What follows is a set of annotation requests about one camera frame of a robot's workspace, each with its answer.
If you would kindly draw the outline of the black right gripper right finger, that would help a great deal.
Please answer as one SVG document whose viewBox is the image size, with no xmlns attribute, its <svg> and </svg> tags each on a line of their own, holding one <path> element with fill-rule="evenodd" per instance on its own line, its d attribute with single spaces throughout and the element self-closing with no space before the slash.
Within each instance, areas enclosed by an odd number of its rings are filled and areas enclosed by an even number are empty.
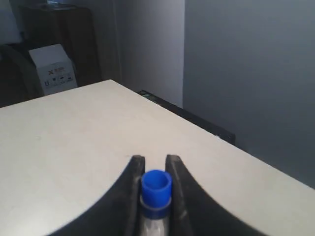
<svg viewBox="0 0 315 236">
<path fill-rule="evenodd" d="M 173 179 L 171 236 L 262 236 L 218 204 L 192 177 L 181 158 L 167 155 L 165 170 Z"/>
</svg>

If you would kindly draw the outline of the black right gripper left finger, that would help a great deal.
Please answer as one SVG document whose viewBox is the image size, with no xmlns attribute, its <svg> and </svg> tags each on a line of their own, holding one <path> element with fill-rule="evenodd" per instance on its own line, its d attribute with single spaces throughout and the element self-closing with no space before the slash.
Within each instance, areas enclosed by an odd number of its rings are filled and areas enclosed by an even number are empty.
<svg viewBox="0 0 315 236">
<path fill-rule="evenodd" d="M 88 210 L 52 236 L 137 236 L 145 157 L 133 156 L 112 187 Z"/>
</svg>

